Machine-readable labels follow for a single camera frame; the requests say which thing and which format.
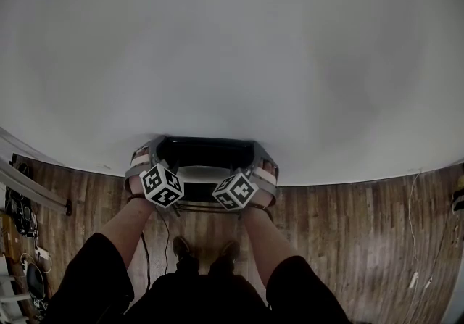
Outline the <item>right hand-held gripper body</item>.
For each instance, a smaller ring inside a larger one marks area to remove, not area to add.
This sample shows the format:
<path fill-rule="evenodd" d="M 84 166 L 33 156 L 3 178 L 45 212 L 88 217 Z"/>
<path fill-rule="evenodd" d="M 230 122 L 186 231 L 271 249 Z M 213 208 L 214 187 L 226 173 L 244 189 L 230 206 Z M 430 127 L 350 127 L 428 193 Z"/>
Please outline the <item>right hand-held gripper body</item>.
<path fill-rule="evenodd" d="M 279 168 L 273 160 L 270 160 L 270 162 L 276 168 L 278 182 Z M 242 211 L 246 207 L 254 207 L 255 205 L 266 207 L 253 201 L 254 196 L 257 194 L 258 186 L 250 179 L 251 176 L 245 177 L 242 173 L 234 171 L 232 175 L 229 175 L 215 187 L 212 196 L 229 212 Z"/>

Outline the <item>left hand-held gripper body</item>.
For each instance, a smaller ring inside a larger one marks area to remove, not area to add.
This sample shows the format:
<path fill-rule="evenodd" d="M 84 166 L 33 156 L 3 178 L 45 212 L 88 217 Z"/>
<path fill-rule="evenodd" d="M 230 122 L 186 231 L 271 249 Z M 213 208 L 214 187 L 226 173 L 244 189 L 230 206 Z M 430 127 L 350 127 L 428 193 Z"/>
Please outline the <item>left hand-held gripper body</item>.
<path fill-rule="evenodd" d="M 140 148 L 146 146 L 147 143 L 137 148 L 133 155 Z M 170 144 L 171 141 L 166 139 L 158 146 L 157 156 L 149 156 L 150 164 L 146 170 L 142 170 L 141 167 L 133 168 L 132 170 L 128 168 L 125 172 L 124 187 L 125 190 L 130 193 L 130 197 L 132 199 L 145 199 L 152 204 L 166 209 L 174 205 L 174 203 L 184 196 L 184 182 L 178 175 L 178 168 L 180 167 L 181 161 L 175 154 L 170 152 Z M 169 164 L 170 169 L 168 170 L 161 165 L 156 165 L 156 158 L 165 159 Z M 139 173 L 144 190 L 144 197 L 142 197 L 141 194 L 133 195 L 131 193 L 131 188 L 128 185 L 129 177 L 136 173 Z"/>

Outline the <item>person's right hand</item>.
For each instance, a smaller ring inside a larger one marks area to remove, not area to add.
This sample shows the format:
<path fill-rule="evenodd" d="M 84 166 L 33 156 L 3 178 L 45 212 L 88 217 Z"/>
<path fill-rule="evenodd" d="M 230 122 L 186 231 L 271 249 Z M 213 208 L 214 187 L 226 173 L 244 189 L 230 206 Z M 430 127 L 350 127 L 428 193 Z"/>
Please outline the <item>person's right hand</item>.
<path fill-rule="evenodd" d="M 272 162 L 261 160 L 254 169 L 250 178 L 257 186 L 258 191 L 253 201 L 262 206 L 272 205 L 275 201 L 277 174 Z"/>

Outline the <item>person's left hand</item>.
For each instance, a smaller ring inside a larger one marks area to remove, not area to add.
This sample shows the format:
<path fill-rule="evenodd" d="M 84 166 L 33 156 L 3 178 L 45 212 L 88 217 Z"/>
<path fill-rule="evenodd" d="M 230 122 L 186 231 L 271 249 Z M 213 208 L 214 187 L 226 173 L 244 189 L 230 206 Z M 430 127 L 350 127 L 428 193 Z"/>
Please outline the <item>person's left hand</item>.
<path fill-rule="evenodd" d="M 142 170 L 146 170 L 149 164 L 149 147 L 144 146 L 133 155 L 133 158 L 130 162 L 130 169 L 132 170 L 133 168 L 141 167 Z M 141 194 L 142 197 L 144 197 L 144 190 L 141 179 L 139 177 L 139 173 L 136 173 L 135 175 L 129 177 L 128 185 L 130 187 L 130 192 L 133 195 Z"/>

